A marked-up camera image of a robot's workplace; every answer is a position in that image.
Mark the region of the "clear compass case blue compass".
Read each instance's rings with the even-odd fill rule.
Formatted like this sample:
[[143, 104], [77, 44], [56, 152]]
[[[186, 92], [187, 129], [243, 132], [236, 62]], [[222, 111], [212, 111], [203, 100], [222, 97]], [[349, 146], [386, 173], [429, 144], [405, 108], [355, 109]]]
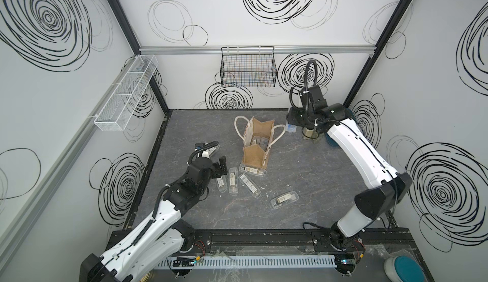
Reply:
[[269, 139], [266, 137], [253, 136], [251, 140], [251, 145], [258, 145], [263, 151], [268, 148]]

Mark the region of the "clear M&G compass case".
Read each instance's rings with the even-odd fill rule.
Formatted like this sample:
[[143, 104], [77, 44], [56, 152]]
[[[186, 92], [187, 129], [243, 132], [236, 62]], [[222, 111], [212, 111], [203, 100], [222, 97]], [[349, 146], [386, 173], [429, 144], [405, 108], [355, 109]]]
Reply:
[[286, 123], [286, 132], [295, 133], [297, 131], [297, 126], [293, 124]]

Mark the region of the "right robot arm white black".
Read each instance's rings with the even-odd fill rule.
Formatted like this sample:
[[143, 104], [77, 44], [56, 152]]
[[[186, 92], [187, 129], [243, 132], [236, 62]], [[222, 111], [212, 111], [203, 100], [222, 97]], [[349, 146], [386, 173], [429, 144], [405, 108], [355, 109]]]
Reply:
[[302, 105], [292, 105], [287, 122], [332, 138], [367, 186], [367, 190], [355, 196], [347, 214], [330, 229], [330, 244], [337, 250], [345, 250], [360, 231], [403, 200], [413, 179], [408, 173], [399, 173], [382, 158], [363, 135], [350, 109], [339, 103], [328, 105], [318, 86], [303, 87], [298, 94]]

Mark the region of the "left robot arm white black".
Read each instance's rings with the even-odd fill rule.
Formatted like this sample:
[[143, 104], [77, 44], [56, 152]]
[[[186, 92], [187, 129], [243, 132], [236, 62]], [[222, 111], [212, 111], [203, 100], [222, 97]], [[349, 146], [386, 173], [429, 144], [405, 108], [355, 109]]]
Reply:
[[81, 264], [80, 281], [140, 281], [163, 259], [189, 251], [195, 229], [182, 217], [206, 192], [212, 179], [227, 175], [226, 158], [213, 162], [190, 158], [183, 176], [159, 193], [153, 211], [101, 256], [90, 254]]

